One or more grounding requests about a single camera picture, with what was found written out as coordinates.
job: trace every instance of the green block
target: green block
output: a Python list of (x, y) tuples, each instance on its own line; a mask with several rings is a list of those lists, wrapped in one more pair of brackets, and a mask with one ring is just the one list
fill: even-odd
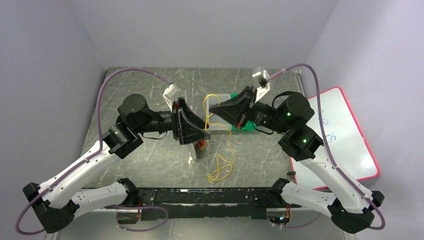
[[(231, 93), (229, 95), (229, 98), (232, 99), (235, 96), (237, 96), (238, 93)], [(242, 127), (241, 129), (237, 129), (235, 126), (231, 126), (231, 130), (232, 131), (251, 131), (251, 130), (255, 130), (252, 126), (252, 122), (251, 121), (247, 121), (246, 126)]]

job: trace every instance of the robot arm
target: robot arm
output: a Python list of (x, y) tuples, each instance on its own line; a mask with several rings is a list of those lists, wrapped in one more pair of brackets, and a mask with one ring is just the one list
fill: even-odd
[(99, 208), (138, 205), (139, 190), (128, 178), (109, 186), (81, 191), (98, 173), (143, 144), (138, 134), (172, 131), (180, 145), (211, 138), (203, 130), (205, 122), (181, 97), (173, 102), (171, 111), (155, 112), (149, 109), (142, 95), (132, 94), (124, 99), (118, 112), (116, 124), (102, 135), (104, 147), (99, 154), (89, 159), (100, 148), (97, 141), (61, 173), (41, 184), (29, 183), (23, 188), (28, 201), (35, 200), (32, 208), (47, 233), (60, 231), (73, 219)]
[[(247, 86), (236, 97), (211, 106), (209, 111), (237, 129), (251, 121), (257, 126), (283, 134), (278, 142), (282, 150), (314, 172), (333, 192), (307, 189), (280, 178), (271, 189), (286, 203), (320, 212), (348, 233), (354, 234), (369, 228), (375, 217), (372, 205), (379, 207), (384, 200), (383, 194), (379, 191), (371, 192), (342, 166), (334, 164), (330, 157), (326, 160), (315, 159), (314, 153), (318, 149), (323, 150), (324, 141), (306, 125), (314, 115), (314, 110), (303, 95), (292, 91), (283, 92), (274, 98), (271, 106), (267, 105), (257, 99), (269, 91), (269, 75), (261, 68), (257, 69), (253, 77), (259, 81), (261, 87), (254, 89), (253, 86)], [(287, 98), (275, 107), (275, 100), (282, 96)], [(360, 195), (351, 183), (364, 195)]]

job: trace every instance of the yellow cable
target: yellow cable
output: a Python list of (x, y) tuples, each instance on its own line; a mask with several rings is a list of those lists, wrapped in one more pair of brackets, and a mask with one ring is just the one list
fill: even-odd
[[(208, 124), (209, 125), (218, 125), (218, 126), (221, 126), (222, 128), (224, 128), (227, 132), (229, 132), (229, 135), (228, 135), (228, 137), (227, 137), (227, 142), (228, 142), (228, 147), (229, 147), (229, 149), (230, 149), (230, 151), (231, 151), (231, 156), (232, 156), (232, 160), (231, 161), (228, 161), (228, 160), (226, 160), (222, 155), (220, 155), (220, 154), (217, 154), (216, 156), (216, 170), (215, 171), (213, 171), (211, 174), (206, 174), (206, 177), (208, 178), (208, 180), (209, 180), (209, 182), (210, 183), (216, 183), (216, 182), (219, 182), (219, 181), (221, 181), (221, 180), (223, 180), (223, 179), (225, 179), (226, 177), (228, 177), (229, 175), (230, 175), (230, 173), (231, 173), (231, 171), (233, 170), (233, 165), (232, 165), (232, 163), (234, 163), (234, 161), (236, 160), (236, 157), (234, 156), (234, 150), (233, 150), (233, 148), (231, 147), (231, 144), (230, 144), (230, 137), (231, 137), (231, 135), (233, 135), (233, 133), (231, 132), (231, 130), (229, 130), (227, 127), (225, 127), (224, 125), (222, 125), (221, 123), (210, 123), (209, 122), (209, 118), (210, 117), (212, 117), (212, 115), (214, 115), (213, 113), (211, 113), (210, 115), (208, 115), (208, 110), (206, 109), (206, 105), (205, 105), (205, 103), (206, 103), (206, 100), (209, 98), (209, 97), (215, 97), (215, 98), (217, 98), (218, 99), (218, 104), (221, 104), (221, 100), (220, 100), (220, 97), (219, 96), (217, 96), (217, 95), (215, 95), (215, 94), (208, 94), (205, 98), (204, 98), (204, 100), (203, 100), (203, 108), (204, 108), (204, 114), (205, 114), (205, 116), (206, 116), (206, 120), (204, 121), (205, 122), (205, 124), (204, 124), (204, 130), (206, 131), (206, 132), (208, 132)], [(206, 146), (206, 142), (205, 142), (205, 144), (200, 148), (200, 149), (204, 149), (205, 148), (205, 146)], [(227, 165), (225, 165), (225, 166), (223, 166), (223, 167), (220, 167), (220, 161), (218, 160), (218, 157), (219, 158), (221, 158), (224, 162), (226, 162), (226, 163), (228, 163)], [(225, 175), (225, 176), (223, 176), (223, 177), (221, 177), (221, 178), (219, 178), (218, 179), (218, 176), (220, 175), (220, 171), (222, 170), (222, 169), (225, 169), (225, 168), (228, 168), (229, 167), (229, 171), (228, 171), (228, 173)]]

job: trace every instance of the white bracket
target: white bracket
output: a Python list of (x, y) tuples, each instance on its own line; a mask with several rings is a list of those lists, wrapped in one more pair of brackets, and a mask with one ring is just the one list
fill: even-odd
[(163, 92), (163, 99), (165, 99), (166, 105), (168, 105), (171, 111), (172, 103), (178, 99), (178, 92), (181, 92), (181, 90), (174, 83), (171, 83)]
[(125, 187), (119, 182), (96, 189), (79, 191), (72, 197), (74, 204), (79, 208), (75, 212), (75, 218), (110, 205), (119, 205), (127, 197)]
[(288, 204), (298, 204), (307, 209), (317, 211), (331, 217), (328, 206), (333, 204), (336, 195), (330, 192), (322, 192), (307, 187), (301, 187), (293, 182), (287, 183), (282, 188), (282, 199)]
[[(49, 180), (41, 183), (39, 193), (45, 189), (50, 189), (50, 185), (56, 181), (57, 178), (62, 176), (66, 171), (72, 168), (74, 165), (86, 159), (89, 155), (96, 152), (100, 147), (99, 141), (96, 141), (90, 150), (88, 150), (84, 155), (82, 155), (78, 160), (68, 166), (61, 173), (50, 178)], [(49, 207), (55, 209), (61, 209), (65, 206), (69, 199), (71, 199), (76, 192), (83, 188), (91, 179), (93, 179), (101, 171), (109, 167), (111, 164), (121, 160), (116, 154), (109, 153), (108, 145), (103, 142), (103, 150), (90, 159), (87, 163), (79, 166), (73, 172), (71, 172), (67, 177), (65, 177), (61, 182), (57, 184), (51, 191), (42, 197), (43, 201), (50, 201)]]
[(337, 171), (337, 168), (340, 168), (347, 177), (354, 182), (364, 193), (365, 195), (373, 199), (371, 195), (373, 194), (369, 189), (361, 185), (349, 172), (347, 172), (343, 166), (336, 165), (333, 166), (329, 161), (329, 157), (326, 159), (323, 158), (314, 158), (314, 159), (305, 159), (300, 161), (302, 165), (310, 169), (315, 175), (317, 175), (328, 188), (336, 194), (338, 200), (343, 205), (343, 208), (349, 213), (361, 214), (362, 209), (368, 208), (370, 204), (366, 199), (363, 199), (362, 196), (357, 193), (357, 191), (349, 184), (349, 182), (342, 177), (342, 175)]
[(258, 66), (256, 69), (253, 70), (252, 78), (255, 81), (258, 81), (259, 78), (262, 77), (266, 79), (267, 83), (265, 87), (258, 87), (256, 89), (256, 99), (254, 103), (258, 102), (265, 94), (267, 94), (271, 90), (271, 83), (269, 82), (270, 75), (268, 74), (268, 71), (265, 70), (262, 66)]

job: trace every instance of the gray metal table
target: gray metal table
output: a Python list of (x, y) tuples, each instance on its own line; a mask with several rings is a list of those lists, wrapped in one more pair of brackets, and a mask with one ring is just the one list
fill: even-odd
[[(119, 68), (111, 67), (107, 74), (117, 69)], [(182, 90), (182, 97), (185, 97), (187, 104), (203, 119), (205, 112), (202, 104), (207, 94), (239, 93), (245, 86), (259, 85), (253, 80), (251, 69), (171, 67), (149, 69), (165, 75), (176, 83)], [(115, 123), (118, 106), (130, 94), (142, 94), (152, 110), (166, 111), (167, 105), (162, 94), (167, 86), (156, 77), (137, 71), (116, 76), (106, 86), (102, 97), (100, 112), (102, 131), (107, 131)], [(261, 99), (261, 102), (270, 104), (276, 94), (284, 91), (299, 92), (299, 84), (291, 73), (286, 73), (273, 81), (271, 91)], [(209, 183), (205, 174), (210, 174), (217, 168), (216, 152), (231, 159), (226, 136), (224, 132), (212, 133), (210, 152), (199, 151), (198, 159), (191, 161), (190, 165), (188, 149), (179, 145), (172, 134), (162, 140), (143, 139), (143, 145), (125, 159), (111, 165), (86, 187), (104, 187), (120, 178), (129, 178), (137, 187), (267, 187), (277, 178), (286, 178), (286, 173), (291, 171), (290, 158), (277, 144), (281, 136), (266, 135), (257, 131), (237, 131), (230, 139), (235, 155), (232, 173), (218, 183)], [(97, 130), (93, 116), (82, 152), (85, 153), (96, 140)]]
[[(110, 68), (108, 74), (117, 70)], [(164, 74), (182, 89), (189, 106), (205, 119), (202, 102), (209, 93), (239, 93), (245, 86), (257, 83), (252, 79), (250, 69), (221, 68), (151, 68)], [(118, 115), (117, 107), (123, 99), (133, 93), (146, 97), (149, 106), (155, 110), (166, 110), (162, 93), (166, 84), (155, 77), (139, 72), (118, 75), (106, 87), (101, 103), (102, 130), (106, 131), (115, 123)], [(299, 91), (297, 80), (286, 73), (272, 84), (271, 92), (262, 100), (270, 104), (272, 98), (284, 91)], [(96, 126), (94, 119), (85, 140), (83, 152), (95, 142)], [(279, 177), (286, 177), (291, 170), (289, 157), (281, 151), (277, 144), (280, 137), (249, 131), (236, 133), (231, 143), (235, 150), (235, 163), (232, 174), (212, 185), (206, 173), (216, 169), (214, 153), (230, 157), (226, 144), (226, 135), (211, 136), (211, 152), (203, 154), (188, 164), (188, 150), (180, 146), (170, 134), (163, 140), (145, 139), (144, 144), (120, 162), (110, 166), (104, 173), (94, 178), (87, 187), (103, 187), (112, 184), (119, 178), (130, 178), (138, 187), (266, 187), (271, 186)], [(307, 209), (293, 209), (292, 226), (301, 225), (315, 218), (317, 213)], [(129, 228), (145, 229), (160, 223), (157, 221), (140, 221)], [(226, 218), (183, 218), (170, 219), (164, 226), (149, 232), (128, 232), (116, 226), (115, 213), (110, 211), (94, 211), (87, 213), (68, 227), (60, 231), (56, 239), (345, 239), (344, 232), (339, 230), (327, 217), (321, 217), (316, 223), (302, 229), (271, 228), (267, 220), (252, 220), (249, 217)]]

